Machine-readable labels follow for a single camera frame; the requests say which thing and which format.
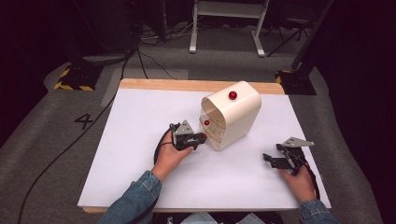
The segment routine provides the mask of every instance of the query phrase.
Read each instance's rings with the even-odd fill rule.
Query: gray floor
[[[273,57],[259,58],[251,29],[205,30],[198,34],[198,50],[193,55],[188,51],[189,36],[140,50],[181,79],[275,82],[275,71],[290,69],[302,42],[291,41]],[[261,40],[266,51],[280,43],[277,32]],[[150,58],[142,59],[148,77],[170,78]],[[65,67],[61,65],[47,76],[49,93],[0,150],[0,223],[17,222],[24,195],[35,178],[82,133],[82,125],[74,120],[86,113],[94,119],[104,109],[117,88],[121,63],[105,67],[96,91],[54,90]],[[143,77],[140,67],[134,55],[125,76]],[[311,150],[332,203],[331,211],[342,223],[382,223],[370,184],[338,130],[326,83],[318,70],[310,77],[318,95],[291,95],[290,99],[306,138],[316,143]],[[24,207],[22,223],[98,220],[100,215],[83,212],[77,203],[109,111],[37,182]],[[281,216],[285,223],[299,223],[297,210],[283,211]]]

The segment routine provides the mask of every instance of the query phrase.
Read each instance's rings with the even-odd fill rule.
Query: denim jacket
[[[150,171],[146,171],[125,193],[117,199],[102,215],[99,223],[129,223],[145,213],[160,196],[161,181]],[[334,216],[320,200],[302,203],[300,218],[304,224],[338,223]],[[152,212],[148,213],[138,223],[150,223]]]

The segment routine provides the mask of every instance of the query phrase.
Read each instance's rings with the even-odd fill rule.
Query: red knob
[[[230,91],[230,93],[228,94],[228,97],[230,98],[230,100],[236,99],[237,96],[238,96],[238,94],[236,94],[236,91]]]

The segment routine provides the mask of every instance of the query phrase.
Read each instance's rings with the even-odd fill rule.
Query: office chair
[[[275,0],[274,2],[275,3],[273,5],[268,6],[268,10],[272,10],[273,18],[270,21],[270,29],[264,36],[269,35],[274,29],[278,29],[282,43],[270,53],[268,53],[267,57],[270,57],[274,52],[288,43],[296,35],[298,35],[298,41],[300,40],[302,33],[308,37],[306,29],[314,28],[318,18],[326,6],[325,1],[318,0]],[[289,30],[297,30],[284,40],[280,27]]]

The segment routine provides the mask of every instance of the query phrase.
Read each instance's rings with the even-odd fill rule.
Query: person
[[[163,181],[193,151],[193,147],[179,151],[172,144],[167,144],[171,142],[172,132],[169,132],[163,139],[158,159],[151,171],[145,171],[137,181],[132,182],[101,216],[100,224],[151,223],[151,210],[159,198]],[[316,199],[311,177],[304,166],[296,176],[285,170],[278,171],[301,203],[300,220],[304,224],[338,223],[326,206]]]

